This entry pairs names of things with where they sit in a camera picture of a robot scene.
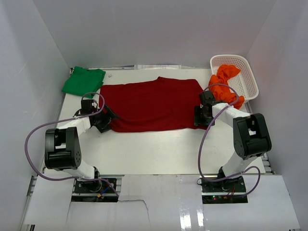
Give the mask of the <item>red t-shirt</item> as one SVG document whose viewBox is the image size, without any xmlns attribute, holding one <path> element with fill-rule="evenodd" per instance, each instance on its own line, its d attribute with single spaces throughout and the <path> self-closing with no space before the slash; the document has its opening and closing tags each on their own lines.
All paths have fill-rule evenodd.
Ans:
<svg viewBox="0 0 308 231">
<path fill-rule="evenodd" d="M 201 104 L 203 91 L 195 79 L 158 77 L 156 80 L 103 85 L 100 94 L 118 115 L 111 123 L 115 132 L 148 132 L 191 128 L 194 108 Z"/>
</svg>

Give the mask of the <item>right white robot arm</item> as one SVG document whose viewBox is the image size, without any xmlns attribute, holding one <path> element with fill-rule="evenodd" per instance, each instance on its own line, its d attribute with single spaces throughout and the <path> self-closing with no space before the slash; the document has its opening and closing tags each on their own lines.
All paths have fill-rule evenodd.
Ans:
<svg viewBox="0 0 308 231">
<path fill-rule="evenodd" d="M 235 178 L 250 170 L 249 165 L 272 148 L 265 118 L 262 114 L 242 112 L 233 104 L 215 100 L 213 93 L 206 90 L 199 94 L 200 106 L 194 109 L 194 125 L 206 127 L 198 152 L 198 170 L 203 181 L 216 183 L 223 192 L 235 186 Z M 204 141 L 217 119 L 233 130 L 234 153 L 219 169 L 216 179 L 206 178 L 201 170 L 201 153 Z"/>
</svg>

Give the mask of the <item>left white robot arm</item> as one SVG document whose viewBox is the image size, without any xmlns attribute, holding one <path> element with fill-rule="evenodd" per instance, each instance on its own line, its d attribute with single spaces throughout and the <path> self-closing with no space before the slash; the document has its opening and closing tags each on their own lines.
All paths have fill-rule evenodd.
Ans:
<svg viewBox="0 0 308 231">
<path fill-rule="evenodd" d="M 75 119 L 58 128 L 45 132 L 45 167 L 64 171 L 85 181 L 91 192 L 102 186 L 99 171 L 82 159 L 79 136 L 95 127 L 100 133 L 111 129 L 110 123 L 120 117 L 107 105 L 98 107 L 95 100 L 81 100 L 81 108 L 74 114 Z"/>
</svg>

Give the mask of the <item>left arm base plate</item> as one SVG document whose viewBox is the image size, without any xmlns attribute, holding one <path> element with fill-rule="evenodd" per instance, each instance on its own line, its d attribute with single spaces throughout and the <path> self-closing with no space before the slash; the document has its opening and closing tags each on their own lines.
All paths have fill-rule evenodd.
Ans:
<svg viewBox="0 0 308 231">
<path fill-rule="evenodd" d="M 116 203 L 118 196 L 105 181 L 75 181 L 72 202 Z"/>
</svg>

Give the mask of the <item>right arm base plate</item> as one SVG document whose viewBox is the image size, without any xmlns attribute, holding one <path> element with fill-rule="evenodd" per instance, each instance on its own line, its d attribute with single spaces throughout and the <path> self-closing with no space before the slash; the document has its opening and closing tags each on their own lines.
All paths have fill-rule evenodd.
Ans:
<svg viewBox="0 0 308 231">
<path fill-rule="evenodd" d="M 201 186 L 204 205 L 248 203 L 243 177 L 219 182 L 209 182 L 199 178 L 196 183 Z"/>
</svg>

